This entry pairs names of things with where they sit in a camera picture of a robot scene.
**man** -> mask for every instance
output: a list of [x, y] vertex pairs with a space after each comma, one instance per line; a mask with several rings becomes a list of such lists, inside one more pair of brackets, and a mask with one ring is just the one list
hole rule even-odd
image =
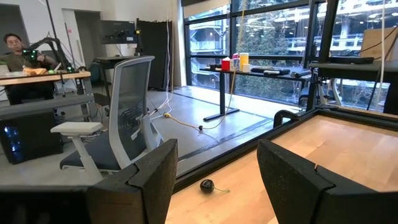
[[[32, 65], [22, 55], [24, 45], [22, 39], [16, 34], [6, 34], [3, 38], [7, 46], [12, 50], [12, 53], [7, 55], [0, 55], [0, 61], [6, 62], [10, 72], [23, 71], [25, 67], [29, 68], [40, 68], [40, 67], [51, 67], [55, 68], [57, 63], [54, 59], [45, 55], [38, 55], [38, 65]], [[45, 100], [53, 99], [53, 83], [52, 82], [40, 82], [40, 83], [28, 83], [9, 85], [6, 87], [8, 93], [8, 100], [10, 105], [18, 105], [22, 103], [23, 99], [28, 98], [31, 92], [36, 92], [40, 97], [44, 97]]]

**person's hand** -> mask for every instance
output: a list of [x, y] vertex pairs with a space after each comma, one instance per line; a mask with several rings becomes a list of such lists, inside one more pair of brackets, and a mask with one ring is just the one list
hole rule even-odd
[[45, 61], [45, 55], [39, 55], [37, 57], [37, 60], [40, 61], [40, 62], [44, 62]]

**white armrest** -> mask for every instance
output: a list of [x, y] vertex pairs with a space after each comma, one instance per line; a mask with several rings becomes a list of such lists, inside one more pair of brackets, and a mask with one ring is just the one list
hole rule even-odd
[[51, 133], [61, 133], [65, 136], [92, 134], [103, 127], [99, 122], [65, 122], [51, 129]]

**black ball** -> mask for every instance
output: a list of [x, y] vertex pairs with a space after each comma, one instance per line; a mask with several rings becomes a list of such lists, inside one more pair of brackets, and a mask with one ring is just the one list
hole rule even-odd
[[210, 194], [214, 190], [214, 182], [212, 180], [204, 180], [200, 183], [200, 190], [205, 194]]

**gray mesh chair back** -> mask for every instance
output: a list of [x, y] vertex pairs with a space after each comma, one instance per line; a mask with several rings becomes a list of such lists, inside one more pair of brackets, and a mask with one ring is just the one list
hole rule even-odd
[[109, 142], [122, 169], [162, 141], [156, 141], [161, 138], [157, 130], [150, 131], [153, 124], [147, 114], [147, 88], [153, 59], [153, 56], [128, 59], [116, 64], [114, 69]]

